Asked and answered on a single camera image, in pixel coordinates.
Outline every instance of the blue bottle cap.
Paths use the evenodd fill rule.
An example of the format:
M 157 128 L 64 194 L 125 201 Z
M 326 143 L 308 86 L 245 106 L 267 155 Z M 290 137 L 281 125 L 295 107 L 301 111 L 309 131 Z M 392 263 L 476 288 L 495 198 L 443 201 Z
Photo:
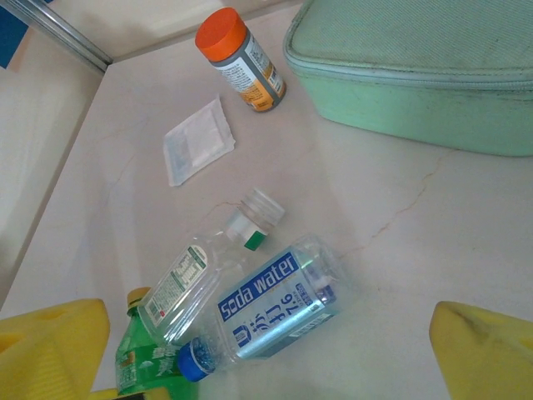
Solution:
M 180 348 L 177 354 L 177 367 L 191 382 L 198 382 L 215 371 L 207 345 L 198 337 Z

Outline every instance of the plastic bottle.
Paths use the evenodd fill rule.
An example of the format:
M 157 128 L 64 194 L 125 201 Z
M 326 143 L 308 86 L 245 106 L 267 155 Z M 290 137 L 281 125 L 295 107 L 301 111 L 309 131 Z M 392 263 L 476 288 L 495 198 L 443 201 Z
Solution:
M 242 250 L 255 251 L 284 213 L 277 202 L 253 189 L 223 231 L 195 236 L 138 308 L 152 338 L 184 343 L 182 335 L 217 289 L 222 270 L 242 267 Z
M 213 13 L 198 29 L 195 43 L 255 111 L 272 110 L 285 96 L 283 78 L 233 8 Z
M 220 296 L 177 365 L 196 382 L 240 361 L 268 358 L 336 315 L 345 287 L 328 247 L 305 236 Z
M 149 289 L 140 287 L 127 295 L 127 315 L 131 321 L 115 356 L 118 394 L 166 388 L 172 400 L 196 399 L 197 386 L 187 381 L 174 363 L 178 347 L 159 347 L 139 318 L 138 303 Z

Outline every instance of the white wall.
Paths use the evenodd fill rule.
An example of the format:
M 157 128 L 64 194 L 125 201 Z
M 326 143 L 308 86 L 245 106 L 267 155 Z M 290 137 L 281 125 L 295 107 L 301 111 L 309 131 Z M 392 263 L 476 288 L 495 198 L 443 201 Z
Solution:
M 188 33 L 212 12 L 249 13 L 281 0 L 54 0 L 50 7 L 112 57 Z
M 0 68 L 0 307 L 101 79 L 32 31 Z

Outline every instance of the yellow object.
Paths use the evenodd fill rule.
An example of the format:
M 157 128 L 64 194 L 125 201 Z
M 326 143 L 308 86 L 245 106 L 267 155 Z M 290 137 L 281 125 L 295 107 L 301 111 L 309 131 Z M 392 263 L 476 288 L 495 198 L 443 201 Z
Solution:
M 88 400 L 128 400 L 130 398 L 131 400 L 170 400 L 168 391 L 164 387 L 146 390 L 145 392 L 125 394 L 123 396 L 118 396 L 116 389 L 102 390 L 91 393 Z
M 533 322 L 439 302 L 430 339 L 453 400 L 533 399 Z
M 102 300 L 0 321 L 0 398 L 86 399 L 109 336 Z
M 150 291 L 149 287 L 138 287 L 133 289 L 130 293 L 127 294 L 127 310 L 136 307 L 139 302 L 144 298 L 144 295 Z

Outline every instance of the soda water bottle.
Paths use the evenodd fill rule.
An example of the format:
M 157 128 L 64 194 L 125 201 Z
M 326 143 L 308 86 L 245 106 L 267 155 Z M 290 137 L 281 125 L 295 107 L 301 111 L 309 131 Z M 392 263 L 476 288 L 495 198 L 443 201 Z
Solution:
M 196 382 L 268 358 L 339 313 L 347 289 L 326 244 L 302 237 L 220 296 L 202 319 L 202 334 L 180 349 L 177 365 Z
M 140 287 L 127 295 L 127 315 L 131 321 L 115 357 L 118 394 L 152 388 L 166 388 L 172 400 L 198 398 L 197 385 L 187 381 L 177 369 L 177 346 L 158 346 L 142 325 L 138 303 L 149 287 Z
M 152 338 L 160 344 L 186 342 L 183 334 L 216 291 L 222 271 L 242 267 L 244 249 L 255 251 L 284 213 L 277 202 L 254 189 L 221 232 L 193 237 L 139 305 Z

